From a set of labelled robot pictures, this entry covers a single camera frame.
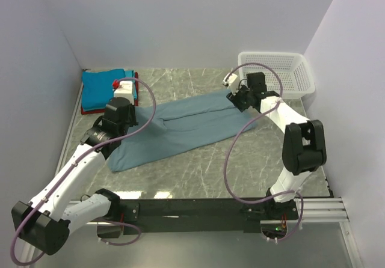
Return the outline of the grey-blue t-shirt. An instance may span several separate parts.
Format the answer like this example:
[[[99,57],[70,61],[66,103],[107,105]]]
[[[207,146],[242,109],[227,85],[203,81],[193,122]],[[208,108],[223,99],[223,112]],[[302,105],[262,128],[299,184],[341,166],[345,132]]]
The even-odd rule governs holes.
[[[130,138],[108,158],[111,172],[121,172],[165,159],[235,136],[250,124],[250,112],[240,112],[227,99],[227,91],[189,97],[135,109],[138,125],[128,129]]]

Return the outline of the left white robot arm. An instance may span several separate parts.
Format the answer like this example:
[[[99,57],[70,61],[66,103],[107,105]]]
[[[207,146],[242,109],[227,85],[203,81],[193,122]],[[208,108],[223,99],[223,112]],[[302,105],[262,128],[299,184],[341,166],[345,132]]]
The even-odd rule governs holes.
[[[68,205],[86,178],[103,166],[121,144],[119,138],[137,124],[134,105],[126,98],[112,98],[54,179],[28,203],[19,201],[14,205],[11,216],[18,238],[53,255],[74,231],[94,219],[122,221],[120,197],[107,189],[97,190],[74,206]]]

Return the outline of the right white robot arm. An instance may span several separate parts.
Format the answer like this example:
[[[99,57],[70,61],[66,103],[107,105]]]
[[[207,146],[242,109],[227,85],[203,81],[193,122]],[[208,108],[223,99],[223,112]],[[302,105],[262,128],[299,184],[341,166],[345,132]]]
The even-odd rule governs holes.
[[[252,73],[243,82],[229,73],[223,79],[229,89],[227,99],[241,112],[249,107],[267,116],[284,134],[282,147],[283,169],[267,195],[274,198],[264,204],[270,219],[285,212],[284,203],[294,199],[312,172],[327,160],[324,127],[319,120],[310,120],[288,106],[275,91],[267,90],[265,75]]]

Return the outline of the folded teal t-shirt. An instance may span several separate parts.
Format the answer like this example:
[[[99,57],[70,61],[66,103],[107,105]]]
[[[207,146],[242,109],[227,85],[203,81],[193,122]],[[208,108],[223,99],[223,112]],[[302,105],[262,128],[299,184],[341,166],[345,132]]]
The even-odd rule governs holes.
[[[124,70],[124,77],[125,78],[132,78],[132,79],[137,79],[138,78],[138,73],[135,72],[134,70]],[[132,81],[135,85],[134,88],[134,98],[135,98],[135,106],[138,106],[138,82],[133,81],[133,80],[124,80],[124,81]]]

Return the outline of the white plastic basket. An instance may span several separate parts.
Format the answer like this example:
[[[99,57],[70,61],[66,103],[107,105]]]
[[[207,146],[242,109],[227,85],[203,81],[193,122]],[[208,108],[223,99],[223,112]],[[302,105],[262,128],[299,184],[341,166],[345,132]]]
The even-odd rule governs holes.
[[[245,78],[249,73],[263,72],[269,91],[280,91],[276,77],[264,67],[255,65],[258,62],[267,65],[278,74],[282,85],[284,99],[300,99],[315,92],[315,83],[309,64],[300,53],[290,52],[241,52],[238,64],[247,66],[239,69],[239,75]]]

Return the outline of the black base beam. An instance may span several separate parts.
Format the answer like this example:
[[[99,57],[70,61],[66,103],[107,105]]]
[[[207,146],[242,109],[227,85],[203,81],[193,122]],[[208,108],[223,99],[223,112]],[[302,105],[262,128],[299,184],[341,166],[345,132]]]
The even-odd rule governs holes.
[[[124,222],[144,233],[243,231],[259,233],[262,221],[296,221],[294,200],[276,203],[260,198],[123,199],[114,216],[95,221]]]

